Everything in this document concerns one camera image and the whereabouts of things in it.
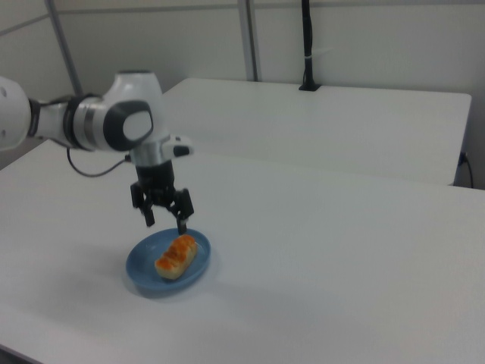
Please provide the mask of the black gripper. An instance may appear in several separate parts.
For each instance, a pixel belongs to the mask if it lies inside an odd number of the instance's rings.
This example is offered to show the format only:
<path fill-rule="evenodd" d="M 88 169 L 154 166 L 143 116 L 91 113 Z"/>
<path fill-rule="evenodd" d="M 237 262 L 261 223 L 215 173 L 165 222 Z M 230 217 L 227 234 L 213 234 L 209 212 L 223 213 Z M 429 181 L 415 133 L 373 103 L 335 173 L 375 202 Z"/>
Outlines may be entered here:
<path fill-rule="evenodd" d="M 187 232 L 187 222 L 194 213 L 192 200 L 187 189 L 174 187 L 174 168 L 172 161 L 152 167 L 136 166 L 138 181 L 130 186 L 132 204 L 142 213 L 145 224 L 155 224 L 152 205 L 169 208 L 177 221 L 179 234 Z"/>

